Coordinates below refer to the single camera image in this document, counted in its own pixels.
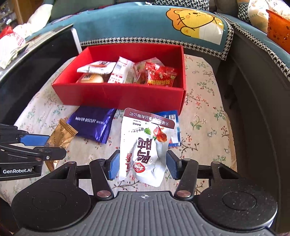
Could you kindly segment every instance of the blue snack package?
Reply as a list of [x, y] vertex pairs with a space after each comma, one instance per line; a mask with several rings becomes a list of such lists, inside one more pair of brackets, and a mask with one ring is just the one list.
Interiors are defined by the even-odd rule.
[[175, 123], [174, 133], [171, 136], [168, 146], [169, 147], [176, 147], [181, 146], [180, 142], [180, 130], [179, 130], [179, 122], [178, 122], [178, 113], [176, 110], [174, 111], [163, 111], [155, 113], [156, 115], [165, 117], [167, 119], [173, 120]]
[[107, 143], [116, 109], [80, 106], [67, 123], [78, 131], [77, 136]]

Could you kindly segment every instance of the barcode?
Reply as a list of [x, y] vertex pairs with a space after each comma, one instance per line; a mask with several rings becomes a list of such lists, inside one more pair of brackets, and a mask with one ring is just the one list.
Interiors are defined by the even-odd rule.
[[173, 114], [173, 115], [169, 115], [169, 119], [170, 119], [170, 120], [176, 120], [176, 118], [175, 118], [175, 114]]
[[122, 65], [120, 65], [120, 64], [116, 64], [116, 65], [115, 65], [115, 69], [116, 69], [116, 70], [121, 70], [121, 68], [122, 68]]

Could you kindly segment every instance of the black circular disc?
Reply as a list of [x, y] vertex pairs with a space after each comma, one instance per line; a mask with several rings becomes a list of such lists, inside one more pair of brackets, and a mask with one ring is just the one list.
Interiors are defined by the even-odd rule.
[[243, 179], [221, 181], [205, 189], [197, 206], [210, 222], [233, 230], [269, 226], [277, 212], [270, 194]]
[[21, 227], [35, 231], [56, 231], [84, 218], [91, 203], [84, 190], [69, 182], [55, 180], [53, 186], [42, 183], [37, 188], [28, 187], [21, 191], [13, 199], [11, 207]]

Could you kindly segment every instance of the cartoon lion print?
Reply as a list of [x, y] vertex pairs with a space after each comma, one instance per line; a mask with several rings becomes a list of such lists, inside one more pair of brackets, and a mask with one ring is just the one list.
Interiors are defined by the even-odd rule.
[[224, 24], [212, 14], [194, 9], [170, 8], [166, 16], [182, 34], [220, 45]]

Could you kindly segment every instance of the houndstooth trim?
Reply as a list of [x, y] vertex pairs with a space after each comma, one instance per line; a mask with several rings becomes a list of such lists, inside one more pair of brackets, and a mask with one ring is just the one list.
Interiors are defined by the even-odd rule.
[[220, 17], [222, 17], [225, 21], [228, 21], [229, 24], [233, 25], [239, 32], [241, 32], [246, 38], [251, 40], [254, 44], [256, 44], [259, 48], [263, 49], [265, 52], [269, 54], [269, 56], [272, 58], [274, 63], [279, 67], [281, 72], [285, 75], [285, 77], [290, 82], [290, 69], [287, 67], [287, 65], [281, 61], [281, 59], [274, 53], [270, 48], [268, 48], [264, 43], [262, 43], [259, 39], [251, 35], [248, 31], [244, 30], [239, 24], [231, 21], [230, 19], [226, 18], [225, 16], [222, 16], [218, 13], [216, 13]]
[[238, 18], [240, 20], [250, 22], [250, 18], [248, 15], [248, 4], [240, 4], [239, 5]]
[[218, 52], [203, 46], [199, 46], [196, 44], [180, 42], [169, 39], [158, 39], [158, 38], [145, 38], [145, 37], [114, 37], [114, 38], [103, 38], [103, 39], [94, 39], [81, 42], [81, 46], [92, 46], [92, 45], [100, 45], [100, 44], [113, 44], [113, 43], [161, 43], [161, 44], [173, 44], [173, 45], [181, 45], [184, 48], [192, 49], [195, 51], [203, 52], [215, 57], [220, 58], [221, 60], [226, 60], [228, 52], [230, 50], [230, 46], [233, 40], [233, 28], [230, 24], [226, 22], [228, 26], [228, 35], [226, 38], [226, 43], [224, 50], [222, 52]]
[[152, 5], [187, 7], [209, 11], [209, 0], [155, 0]]

